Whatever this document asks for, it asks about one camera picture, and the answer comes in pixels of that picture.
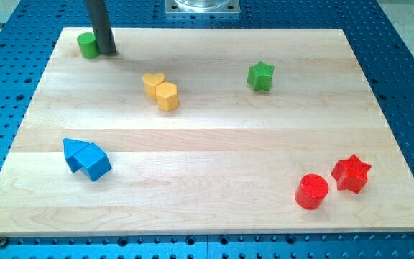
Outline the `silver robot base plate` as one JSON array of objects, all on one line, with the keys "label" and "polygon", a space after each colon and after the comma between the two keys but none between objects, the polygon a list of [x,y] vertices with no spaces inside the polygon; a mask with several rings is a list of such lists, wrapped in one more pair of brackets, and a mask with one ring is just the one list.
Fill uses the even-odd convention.
[{"label": "silver robot base plate", "polygon": [[240,0],[165,0],[166,14],[239,14]]}]

